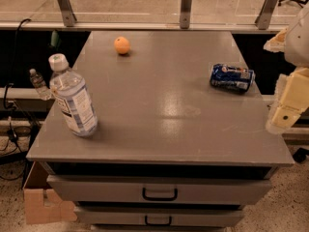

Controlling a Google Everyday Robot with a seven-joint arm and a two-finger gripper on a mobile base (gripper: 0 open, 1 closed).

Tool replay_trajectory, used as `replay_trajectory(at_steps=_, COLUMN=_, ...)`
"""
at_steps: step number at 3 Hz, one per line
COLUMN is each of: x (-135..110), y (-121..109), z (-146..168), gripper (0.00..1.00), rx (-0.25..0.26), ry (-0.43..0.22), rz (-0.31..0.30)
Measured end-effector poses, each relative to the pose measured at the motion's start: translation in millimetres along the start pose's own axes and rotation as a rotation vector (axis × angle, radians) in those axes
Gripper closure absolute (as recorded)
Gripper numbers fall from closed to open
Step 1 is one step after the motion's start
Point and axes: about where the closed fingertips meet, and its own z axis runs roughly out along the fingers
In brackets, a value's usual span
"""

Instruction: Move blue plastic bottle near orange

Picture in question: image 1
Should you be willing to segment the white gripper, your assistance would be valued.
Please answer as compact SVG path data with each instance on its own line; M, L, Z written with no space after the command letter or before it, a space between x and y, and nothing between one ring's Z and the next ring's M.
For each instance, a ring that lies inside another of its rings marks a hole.
M282 134L291 128L309 107L309 6L306 5L300 10L288 29L282 29L268 40L264 44L264 50L285 50L286 61L297 66L289 75L279 75L274 102L267 117L267 131Z

